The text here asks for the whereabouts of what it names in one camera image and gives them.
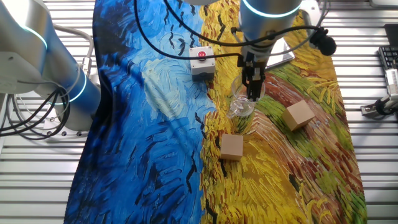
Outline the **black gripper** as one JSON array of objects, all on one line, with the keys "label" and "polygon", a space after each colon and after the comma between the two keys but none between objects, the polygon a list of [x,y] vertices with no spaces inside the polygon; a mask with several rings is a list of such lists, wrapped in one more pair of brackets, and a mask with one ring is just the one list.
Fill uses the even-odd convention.
[{"label": "black gripper", "polygon": [[243,71],[243,85],[246,87],[249,99],[257,101],[261,98],[262,84],[264,83],[266,62],[247,61]]}]

